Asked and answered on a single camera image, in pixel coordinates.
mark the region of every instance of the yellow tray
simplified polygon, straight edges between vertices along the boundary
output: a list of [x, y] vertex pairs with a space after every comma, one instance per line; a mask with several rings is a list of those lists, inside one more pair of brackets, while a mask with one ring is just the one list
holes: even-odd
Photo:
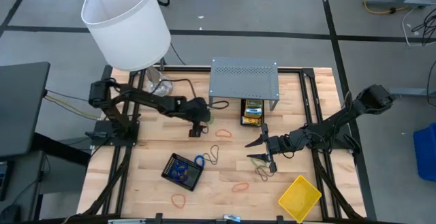
[[313, 206], [318, 202], [321, 193], [304, 177], [298, 176], [286, 192], [280, 197], [279, 204], [297, 222], [301, 223]]

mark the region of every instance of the yellow cable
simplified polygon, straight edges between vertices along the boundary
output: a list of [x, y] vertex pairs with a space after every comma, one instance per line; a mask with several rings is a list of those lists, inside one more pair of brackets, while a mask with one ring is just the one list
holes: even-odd
[[74, 111], [76, 111], [76, 112], [78, 112], [78, 113], [80, 113], [80, 114], [83, 114], [83, 115], [85, 115], [85, 116], [89, 116], [89, 117], [91, 117], [91, 118], [100, 118], [100, 116], [96, 116], [96, 115], [93, 115], [93, 114], [89, 114], [89, 113], [87, 113], [87, 112], [82, 112], [82, 111], [78, 110], [77, 108], [75, 108], [75, 107], [69, 105], [68, 103], [66, 103], [66, 102], [64, 102], [64, 101], [61, 101], [60, 99], [57, 99], [57, 98], [51, 97], [51, 96], [49, 96], [49, 95], [46, 95], [46, 98], [51, 99], [52, 101], [58, 102], [58, 103], [60, 103], [60, 104], [62, 104], [62, 105], [64, 105], [64, 106], [67, 106], [68, 108], [71, 108], [71, 109], [73, 109]]
[[[374, 11], [370, 10], [367, 6], [367, 0], [363, 0], [363, 4], [365, 6], [365, 9], [367, 9], [367, 12], [369, 12], [371, 14], [391, 14], [390, 10], [385, 11], [385, 12], [374, 12]], [[406, 9], [407, 9], [407, 7], [401, 7], [401, 8], [396, 8], [395, 10], [399, 11], [399, 10], [406, 10]]]

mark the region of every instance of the wooden tabletop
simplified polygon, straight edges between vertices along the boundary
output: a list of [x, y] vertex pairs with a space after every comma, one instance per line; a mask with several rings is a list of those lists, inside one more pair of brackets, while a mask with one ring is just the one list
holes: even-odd
[[[314, 70], [322, 114], [324, 118], [327, 118], [341, 108], [336, 84], [331, 68], [315, 68]], [[171, 79], [189, 78], [197, 96], [208, 100], [208, 72], [171, 71], [163, 74]], [[114, 69], [112, 77], [116, 78], [119, 83], [127, 83], [129, 73]], [[309, 80], [306, 81], [309, 99], [313, 101]], [[306, 123], [298, 75], [279, 74], [279, 86], [280, 101], [274, 111], [270, 112], [266, 109], [265, 114], [270, 135], [289, 133]], [[174, 83], [171, 95], [193, 98], [187, 82]], [[209, 125], [209, 133], [202, 134], [201, 138], [188, 137], [191, 123], [179, 118], [168, 118], [152, 108], [140, 106], [140, 134], [138, 144], [134, 147], [131, 156], [122, 217], [154, 218], [156, 213], [161, 212], [164, 218], [171, 219], [221, 219], [224, 214], [236, 214], [245, 220], [275, 220], [277, 215], [283, 215], [288, 220], [293, 219], [277, 201], [299, 175], [304, 176], [316, 186], [310, 150], [305, 148], [298, 151], [292, 159], [286, 159], [282, 155], [275, 156], [278, 172], [267, 182], [262, 181], [260, 176], [254, 172], [255, 168], [246, 155], [265, 153], [265, 147], [244, 147], [259, 137], [260, 129], [240, 126], [240, 100], [226, 100], [230, 102], [228, 108], [211, 110], [214, 121]], [[313, 104], [311, 104], [311, 112], [313, 120], [316, 121]], [[215, 133], [220, 129], [228, 130], [232, 137], [217, 136], [225, 134], [220, 131], [216, 135]], [[194, 192], [185, 190], [161, 177], [162, 170], [172, 153], [193, 160], [196, 155], [209, 153], [214, 144], [219, 146], [218, 164], [212, 165], [206, 162]], [[78, 213], [89, 208], [105, 187], [113, 151], [114, 147], [105, 146], [91, 159]], [[352, 155], [347, 150], [333, 150], [331, 158], [339, 190], [357, 213], [366, 216]], [[248, 182], [248, 189], [232, 192], [233, 186], [241, 182]], [[324, 187], [329, 214], [332, 217], [330, 192], [325, 185]], [[114, 212], [117, 189], [118, 185], [112, 194], [114, 197], [111, 201], [111, 212]], [[180, 209], [172, 204], [174, 194], [185, 196], [184, 208]], [[174, 201], [181, 204], [182, 197], [175, 196]], [[320, 205], [317, 203], [306, 220], [321, 219]]]

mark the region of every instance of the perforated metal cover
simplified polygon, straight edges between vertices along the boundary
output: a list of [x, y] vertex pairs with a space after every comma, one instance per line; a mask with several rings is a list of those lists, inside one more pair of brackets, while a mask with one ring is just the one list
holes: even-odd
[[214, 58], [209, 97], [278, 101], [277, 63], [261, 59]]

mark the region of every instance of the concrete floor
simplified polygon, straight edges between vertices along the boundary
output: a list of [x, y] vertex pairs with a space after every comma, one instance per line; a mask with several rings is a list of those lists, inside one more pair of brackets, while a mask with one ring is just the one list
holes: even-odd
[[[0, 22], [7, 18], [16, 0], [0, 0]], [[22, 0], [9, 26], [84, 27], [80, 19], [83, 0]], [[282, 66], [331, 67], [338, 84], [339, 69], [322, 0], [171, 0], [163, 7], [168, 27], [173, 30], [257, 31], [321, 35], [324, 39], [173, 35], [172, 43], [188, 65], [209, 65], [212, 57], [254, 57], [274, 59]], [[337, 35], [402, 37], [401, 19], [407, 11], [393, 15], [371, 15], [362, 0], [329, 0]], [[413, 12], [406, 23], [422, 23], [426, 13]], [[48, 88], [86, 97], [89, 84], [98, 80], [106, 64], [89, 33], [11, 31], [0, 28], [0, 65], [49, 61]], [[398, 42], [340, 41], [339, 48], [349, 89], [357, 95], [373, 83], [390, 87], [425, 87], [434, 61], [434, 46], [408, 48]], [[166, 60], [180, 64], [172, 50]], [[69, 100], [87, 112], [98, 114], [85, 103]], [[369, 184], [380, 221], [434, 223], [436, 183], [421, 180], [416, 171], [412, 133], [434, 122], [436, 111], [424, 99], [402, 97], [380, 116], [362, 116], [358, 126], [367, 163]], [[37, 131], [56, 140], [83, 136], [93, 129], [84, 120], [43, 102]], [[77, 148], [88, 148], [83, 142]], [[62, 182], [67, 193], [56, 192], [60, 185], [54, 170], [45, 182], [42, 218], [75, 213], [85, 169], [56, 165], [58, 174], [68, 169], [74, 180]]]

